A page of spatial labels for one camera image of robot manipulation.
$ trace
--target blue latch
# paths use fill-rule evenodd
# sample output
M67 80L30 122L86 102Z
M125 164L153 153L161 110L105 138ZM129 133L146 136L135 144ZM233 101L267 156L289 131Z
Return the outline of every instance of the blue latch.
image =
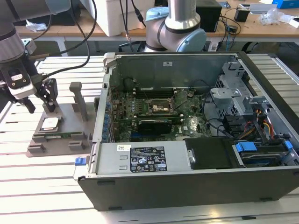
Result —
M289 150L289 152L293 149L293 145L290 141L285 141L285 146Z
M86 165L86 157L77 157L75 160L75 166L85 166Z
M257 148L252 141L243 141L236 144L238 152L256 152Z

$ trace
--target power supply label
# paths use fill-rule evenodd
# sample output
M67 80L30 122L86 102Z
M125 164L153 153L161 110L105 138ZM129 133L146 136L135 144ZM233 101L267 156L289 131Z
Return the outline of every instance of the power supply label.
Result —
M167 171L164 147L131 148L130 170L132 173Z

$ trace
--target gray robot arm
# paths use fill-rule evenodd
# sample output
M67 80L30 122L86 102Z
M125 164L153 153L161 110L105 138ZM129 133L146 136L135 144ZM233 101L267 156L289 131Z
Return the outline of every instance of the gray robot arm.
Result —
M168 0L168 4L147 12L145 52L201 51L206 33L199 28L196 0Z
M34 63L25 54L25 46L13 22L57 14L70 9L70 0L0 0L0 94L13 103L35 110L28 96L35 94L48 107L55 109L55 79L43 81Z

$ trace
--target green circuit board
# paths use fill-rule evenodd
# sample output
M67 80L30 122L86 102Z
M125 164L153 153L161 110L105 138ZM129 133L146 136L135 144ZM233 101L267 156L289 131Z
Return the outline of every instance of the green circuit board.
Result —
M173 141L212 136L201 113L203 99L189 90L170 98L138 98L132 93L113 93L114 136L116 142ZM140 134L143 120L169 120L167 134Z

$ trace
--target sticker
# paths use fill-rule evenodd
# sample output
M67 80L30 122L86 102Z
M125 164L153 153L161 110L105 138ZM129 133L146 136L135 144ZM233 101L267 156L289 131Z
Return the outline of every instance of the sticker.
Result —
M54 136L45 136L45 139L60 139L60 135L54 135Z
M117 151L130 151L131 145L117 145Z
M132 173L167 171L164 147L131 148L130 170Z
M172 62L163 62L163 67L171 67Z

